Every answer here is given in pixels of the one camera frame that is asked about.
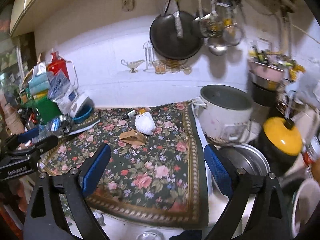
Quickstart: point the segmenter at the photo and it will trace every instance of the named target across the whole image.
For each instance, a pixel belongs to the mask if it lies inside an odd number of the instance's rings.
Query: pink container
[[[251,60],[249,60],[249,67],[250,71],[255,75],[278,83],[284,78],[285,75],[285,71],[282,69],[267,66]]]

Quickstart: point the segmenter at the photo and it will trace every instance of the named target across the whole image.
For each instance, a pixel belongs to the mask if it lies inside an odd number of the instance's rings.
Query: frying pan
[[[203,39],[192,35],[194,17],[180,11],[183,38],[178,38],[173,15],[159,15],[151,24],[150,41],[155,51],[173,60],[185,60],[195,55],[203,45]]]

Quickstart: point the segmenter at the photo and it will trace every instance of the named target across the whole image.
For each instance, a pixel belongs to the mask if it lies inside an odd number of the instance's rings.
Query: blue bowl
[[[85,120],[87,120],[90,116],[90,113],[92,111],[92,106],[85,105],[80,112],[76,115],[76,117],[73,119],[75,123],[82,123]]]

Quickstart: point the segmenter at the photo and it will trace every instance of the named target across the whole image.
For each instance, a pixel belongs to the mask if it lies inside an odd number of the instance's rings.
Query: glass cup
[[[191,68],[191,66],[182,66],[181,67],[181,70],[186,74],[186,75],[189,75],[189,74],[191,74],[191,72],[192,72],[192,68]]]
[[[156,74],[165,74],[166,64],[163,60],[156,60],[152,63],[155,68]]]
[[[139,235],[136,240],[164,240],[164,235],[157,230],[149,230]]]
[[[177,73],[180,71],[180,67],[187,63],[187,61],[188,60],[185,60],[184,62],[179,63],[178,60],[166,59],[165,63],[168,67],[168,71],[170,71],[171,73]]]

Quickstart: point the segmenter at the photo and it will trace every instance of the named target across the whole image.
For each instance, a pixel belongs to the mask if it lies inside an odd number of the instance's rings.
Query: yellow pot lid
[[[301,135],[296,126],[285,127],[286,120],[281,117],[271,117],[263,124],[263,130],[279,150],[287,155],[297,156],[302,149]]]

